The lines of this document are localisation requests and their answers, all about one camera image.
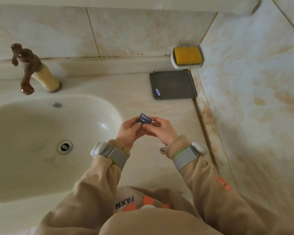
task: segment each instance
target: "person's left hand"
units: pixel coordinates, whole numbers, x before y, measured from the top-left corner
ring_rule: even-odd
[[[122,142],[124,146],[128,147],[129,150],[132,149],[134,142],[147,134],[141,126],[141,123],[136,123],[139,117],[135,117],[121,124],[120,130],[118,132],[116,140]]]

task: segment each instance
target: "yellow sponge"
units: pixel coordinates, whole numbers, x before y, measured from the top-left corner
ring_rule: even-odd
[[[177,65],[200,64],[202,62],[198,47],[175,47],[173,51]]]

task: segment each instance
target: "faucet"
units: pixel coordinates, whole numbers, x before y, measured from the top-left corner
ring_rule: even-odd
[[[47,92],[57,92],[61,89],[62,83],[51,74],[49,68],[30,49],[23,48],[19,43],[12,44],[11,49],[13,52],[12,65],[18,66],[20,62],[24,69],[21,81],[23,94],[31,95],[35,91],[29,82],[31,77],[38,80]]]

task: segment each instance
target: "beige sweatshirt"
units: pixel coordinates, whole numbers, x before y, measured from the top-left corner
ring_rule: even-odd
[[[165,154],[172,159],[190,144],[180,135]],[[129,158],[121,142],[112,139],[108,145]],[[73,191],[43,218],[35,235],[294,234],[293,223],[239,194],[203,157],[186,165],[180,174],[192,191],[194,206],[170,189],[117,188],[120,168],[98,155]],[[146,204],[154,207],[141,208]]]

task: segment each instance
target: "gray strap with green edge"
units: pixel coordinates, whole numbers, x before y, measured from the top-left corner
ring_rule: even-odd
[[[173,158],[173,163],[178,171],[180,171],[184,166],[194,161],[199,153],[193,146],[189,146]]]
[[[123,170],[123,167],[126,164],[127,157],[124,152],[114,146],[106,146],[105,150],[103,150],[102,154],[106,156],[106,158],[111,158],[112,161]]]

